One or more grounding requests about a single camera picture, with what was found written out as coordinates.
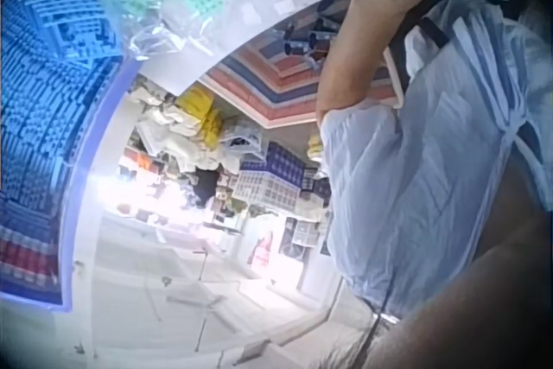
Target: white basket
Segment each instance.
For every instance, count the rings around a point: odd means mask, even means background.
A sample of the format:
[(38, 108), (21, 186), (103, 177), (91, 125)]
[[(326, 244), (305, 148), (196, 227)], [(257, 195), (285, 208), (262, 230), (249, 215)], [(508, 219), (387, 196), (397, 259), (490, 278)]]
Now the white basket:
[(292, 238), (292, 243), (305, 246), (308, 248), (314, 248), (319, 242), (319, 224), (314, 222), (305, 222), (303, 220), (298, 220), (296, 229), (294, 230), (294, 237)]
[(269, 209), (293, 213), (301, 189), (263, 171), (241, 171), (232, 197)]

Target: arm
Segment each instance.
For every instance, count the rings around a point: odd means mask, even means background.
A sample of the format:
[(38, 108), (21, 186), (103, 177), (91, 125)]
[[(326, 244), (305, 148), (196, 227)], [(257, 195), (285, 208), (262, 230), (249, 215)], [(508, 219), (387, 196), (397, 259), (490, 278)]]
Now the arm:
[(317, 93), (321, 124), (331, 110), (351, 107), (366, 98), (382, 53), (404, 18), (378, 10), (371, 0), (352, 0), (346, 19), (325, 62)]
[(405, 13), (420, 1), (351, 1), (321, 74), (316, 104), (319, 124), (327, 112), (365, 99), (382, 53)]

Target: yellow bag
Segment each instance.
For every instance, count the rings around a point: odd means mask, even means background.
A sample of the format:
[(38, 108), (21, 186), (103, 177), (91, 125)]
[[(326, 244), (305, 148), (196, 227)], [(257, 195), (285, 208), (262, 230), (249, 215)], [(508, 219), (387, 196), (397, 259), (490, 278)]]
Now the yellow bag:
[(308, 158), (315, 162), (319, 162), (322, 157), (322, 140), (318, 132), (311, 135), (308, 146)]
[(210, 110), (200, 129), (200, 137), (208, 149), (215, 150), (217, 148), (222, 124), (223, 120), (219, 115), (219, 110), (216, 108)]
[(184, 112), (203, 123), (213, 104), (213, 92), (199, 82), (188, 88), (176, 99), (175, 104)]

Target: dark strap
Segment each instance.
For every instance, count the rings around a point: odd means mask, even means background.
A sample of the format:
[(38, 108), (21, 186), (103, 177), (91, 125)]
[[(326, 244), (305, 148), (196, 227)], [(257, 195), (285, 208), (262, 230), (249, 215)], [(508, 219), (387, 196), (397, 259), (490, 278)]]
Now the dark strap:
[(444, 34), (443, 31), (438, 28), (438, 26), (427, 16), (421, 19), (417, 25), (424, 32), (424, 34), (435, 43), (435, 45), (439, 49), (442, 49), (448, 44), (448, 36)]

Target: light blue shirt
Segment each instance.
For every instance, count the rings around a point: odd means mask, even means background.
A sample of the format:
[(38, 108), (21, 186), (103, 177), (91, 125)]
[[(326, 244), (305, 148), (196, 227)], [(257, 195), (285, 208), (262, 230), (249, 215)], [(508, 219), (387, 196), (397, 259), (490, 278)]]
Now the light blue shirt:
[(400, 111), (365, 101), (329, 112), (321, 126), (333, 190), (328, 248), (377, 308), (395, 270), (387, 312), (400, 318), (472, 260), (527, 119), (525, 28), (486, 6), (458, 19), (453, 35)]

